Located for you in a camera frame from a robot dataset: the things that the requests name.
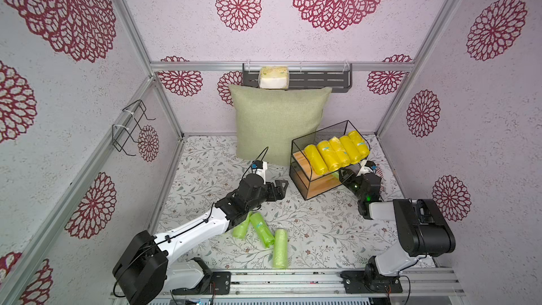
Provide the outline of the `green roll front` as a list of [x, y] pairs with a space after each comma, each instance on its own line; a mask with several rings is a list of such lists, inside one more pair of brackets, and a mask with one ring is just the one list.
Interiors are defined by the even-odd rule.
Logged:
[[272, 255], [274, 269], [287, 269], [288, 267], [288, 234], [285, 229], [275, 231], [275, 243]]

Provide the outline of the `green roll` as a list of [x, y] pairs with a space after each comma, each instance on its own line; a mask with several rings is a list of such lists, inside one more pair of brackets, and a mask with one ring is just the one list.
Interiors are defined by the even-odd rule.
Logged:
[[250, 225], [250, 218], [251, 218], [251, 212], [248, 213], [248, 215], [246, 216], [246, 219], [240, 223], [239, 225], [237, 225], [233, 231], [232, 231], [232, 236], [236, 239], [245, 239], [246, 238], [246, 234], [248, 232], [248, 227]]
[[287, 269], [288, 267], [288, 234], [285, 229], [275, 231], [275, 243], [272, 255], [274, 269]]

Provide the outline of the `green roll diagonal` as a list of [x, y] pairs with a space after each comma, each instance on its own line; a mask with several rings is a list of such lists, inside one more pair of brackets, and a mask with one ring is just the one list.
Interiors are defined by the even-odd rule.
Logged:
[[264, 247], [269, 249], [275, 243], [275, 237], [271, 233], [263, 216], [259, 212], [253, 213], [250, 217], [250, 223], [262, 241]]

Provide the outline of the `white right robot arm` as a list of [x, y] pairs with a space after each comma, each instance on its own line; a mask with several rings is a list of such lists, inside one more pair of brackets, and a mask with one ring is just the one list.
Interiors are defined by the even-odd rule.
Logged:
[[368, 260], [364, 271], [368, 281], [396, 278], [422, 259], [455, 250], [453, 231], [434, 200], [382, 201], [382, 179], [377, 174], [356, 173], [345, 167], [339, 169], [338, 177], [357, 197], [358, 211], [364, 219], [392, 221], [397, 228], [397, 241], [382, 254]]

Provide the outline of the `yellow roll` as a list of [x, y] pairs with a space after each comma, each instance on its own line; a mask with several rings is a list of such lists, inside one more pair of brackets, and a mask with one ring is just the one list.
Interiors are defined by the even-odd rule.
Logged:
[[327, 174], [328, 172], [327, 166], [315, 145], [313, 144], [307, 145], [306, 148], [304, 148], [304, 154], [307, 160], [309, 161], [309, 164], [312, 170], [317, 175]]
[[371, 150], [370, 147], [364, 137], [361, 136], [361, 134], [358, 131], [350, 131], [348, 133], [348, 137], [351, 139], [351, 141], [356, 146], [358, 152], [361, 155], [362, 159], [365, 159], [369, 156]]
[[340, 167], [347, 167], [351, 164], [351, 160], [341, 141], [337, 137], [333, 137], [329, 140], [330, 147], [337, 156]]
[[334, 172], [341, 168], [335, 152], [330, 147], [329, 141], [324, 140], [319, 142], [317, 145], [317, 149], [321, 157], [323, 158], [329, 172]]
[[347, 155], [349, 156], [350, 162], [352, 165], [359, 163], [362, 160], [361, 153], [357, 149], [354, 142], [348, 136], [341, 136], [340, 143], [345, 149]]

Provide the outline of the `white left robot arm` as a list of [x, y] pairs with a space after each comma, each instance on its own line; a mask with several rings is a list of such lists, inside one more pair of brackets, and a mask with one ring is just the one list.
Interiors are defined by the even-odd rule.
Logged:
[[114, 289], [120, 289], [130, 304], [149, 304], [163, 292], [212, 295], [216, 274], [202, 259], [192, 258], [178, 267], [174, 263], [201, 243], [243, 223], [263, 203], [284, 199], [288, 185], [283, 179], [265, 182], [261, 175], [248, 174], [202, 216], [166, 232], [136, 234], [113, 268]]

